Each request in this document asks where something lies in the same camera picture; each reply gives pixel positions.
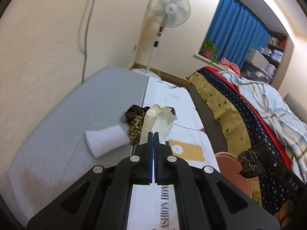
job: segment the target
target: red flower pot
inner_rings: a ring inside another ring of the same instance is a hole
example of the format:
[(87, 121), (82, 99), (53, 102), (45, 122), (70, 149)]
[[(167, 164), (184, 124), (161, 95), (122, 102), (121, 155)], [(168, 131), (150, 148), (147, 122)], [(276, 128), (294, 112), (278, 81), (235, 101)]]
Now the red flower pot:
[(212, 54), (212, 51), (208, 50), (208, 49), (205, 49), (203, 52), (202, 52), (202, 56), (206, 57), (206, 58), (209, 58), (210, 55)]

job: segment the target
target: white box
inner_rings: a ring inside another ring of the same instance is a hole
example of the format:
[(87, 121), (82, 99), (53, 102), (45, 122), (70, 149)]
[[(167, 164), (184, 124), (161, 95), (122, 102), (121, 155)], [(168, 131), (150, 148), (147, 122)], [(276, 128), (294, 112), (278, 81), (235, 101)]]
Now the white box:
[(247, 60), (248, 62), (250, 62), (254, 66), (260, 67), (264, 70), (267, 68), (267, 66), (269, 64), (267, 59), (257, 49), (254, 49), (254, 48), (250, 48), (248, 50), (248, 54), (247, 54), (245, 60)]

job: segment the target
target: potted plant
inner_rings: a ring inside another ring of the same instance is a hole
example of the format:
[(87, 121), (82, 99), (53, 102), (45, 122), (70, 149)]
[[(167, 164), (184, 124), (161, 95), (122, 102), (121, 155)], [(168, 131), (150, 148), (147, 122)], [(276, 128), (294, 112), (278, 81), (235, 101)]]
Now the potted plant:
[(216, 61), (219, 49), (213, 44), (212, 41), (205, 40), (201, 46), (202, 56), (209, 58), (211, 61)]

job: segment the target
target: blue curtain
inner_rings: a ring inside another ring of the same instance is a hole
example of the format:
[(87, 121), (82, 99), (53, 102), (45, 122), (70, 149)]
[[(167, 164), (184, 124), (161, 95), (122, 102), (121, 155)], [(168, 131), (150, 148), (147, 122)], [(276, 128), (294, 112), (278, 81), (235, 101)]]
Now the blue curtain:
[(205, 40), (219, 48), (217, 60), (225, 57), (243, 66), (249, 48), (266, 47), (269, 33), (235, 0), (220, 0)]

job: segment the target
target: blanket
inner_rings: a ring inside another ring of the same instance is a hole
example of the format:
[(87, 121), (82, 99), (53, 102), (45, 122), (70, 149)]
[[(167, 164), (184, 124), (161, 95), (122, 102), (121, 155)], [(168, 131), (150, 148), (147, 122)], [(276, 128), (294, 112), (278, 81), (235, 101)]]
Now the blanket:
[(277, 139), (277, 136), (274, 134), (274, 132), (271, 130), (271, 128), (264, 122), (264, 120), (262, 119), (262, 117), (259, 115), (259, 113), (255, 110), (255, 108), (246, 100), (245, 97), (243, 97), (240, 93), (238, 88), (228, 82), (227, 79), (225, 79), (223, 76), (221, 76), (219, 74), (219, 70), (213, 68), (213, 67), (204, 67), (205, 69), (208, 69), (210, 71), (212, 71), (217, 77), (219, 77), (222, 81), (224, 81), (230, 88), (232, 88), (232, 90), (238, 94), (240, 96), (240, 98), (248, 105), (248, 107), (252, 110), (252, 112), (255, 114), (255, 116), (257, 117), (257, 119), (259, 120), (259, 123), (261, 124), (261, 126), (263, 127), (264, 131), (266, 132), (266, 134), (268, 135), (268, 137), (271, 139), (271, 141), (273, 142), (275, 148), (278, 151), (278, 154), (280, 155), (280, 158), (282, 159), (282, 161), (284, 162), (284, 164), (286, 165), (286, 167), (288, 167), (289, 169), (291, 169), (291, 161), (288, 158), (284, 147), (281, 145), (280, 141)]
[(237, 75), (220, 72), (230, 83), (237, 86), (273, 130), (291, 160), (292, 171), (307, 182), (307, 125), (290, 110), (280, 94), (261, 81), (248, 80)]
[[(188, 77), (188, 81), (195, 86), (212, 110), (215, 119), (222, 125), (229, 152), (238, 156), (238, 152), (247, 150), (251, 145), (262, 139), (267, 139), (269, 151), (280, 158), (272, 140), (254, 112), (227, 83), (205, 68), (194, 72)], [(233, 126), (242, 130), (236, 131)], [(260, 197), (262, 207), (273, 215), (288, 200), (287, 190), (271, 172), (259, 177), (258, 191), (256, 190), (256, 192)]]

